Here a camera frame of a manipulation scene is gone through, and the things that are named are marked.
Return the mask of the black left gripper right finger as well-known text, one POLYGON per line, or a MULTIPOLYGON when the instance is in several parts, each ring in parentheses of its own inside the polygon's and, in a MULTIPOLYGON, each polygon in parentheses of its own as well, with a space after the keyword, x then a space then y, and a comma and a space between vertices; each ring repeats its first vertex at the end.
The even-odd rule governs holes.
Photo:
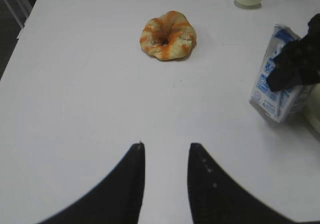
POLYGON ((188 200, 195 224, 292 224, 234 181, 200 143, 191 143, 188 200))

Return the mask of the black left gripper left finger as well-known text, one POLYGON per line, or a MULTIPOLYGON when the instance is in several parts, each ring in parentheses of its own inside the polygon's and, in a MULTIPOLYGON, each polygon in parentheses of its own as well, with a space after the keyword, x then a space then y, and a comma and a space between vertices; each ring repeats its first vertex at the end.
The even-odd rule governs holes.
POLYGON ((145 189, 142 142, 133 144, 113 170, 92 190, 44 224, 136 224, 145 189))

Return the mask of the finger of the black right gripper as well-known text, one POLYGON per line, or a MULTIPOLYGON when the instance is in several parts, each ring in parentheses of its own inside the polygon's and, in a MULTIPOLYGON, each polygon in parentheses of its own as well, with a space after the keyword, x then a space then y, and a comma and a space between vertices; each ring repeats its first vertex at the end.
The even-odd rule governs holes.
POLYGON ((309 41, 315 41, 320 38, 320 14, 317 13, 308 22, 307 38, 309 41))
POLYGON ((320 39, 304 37, 288 42, 274 58, 275 68, 266 82, 272 92, 320 83, 320 39))

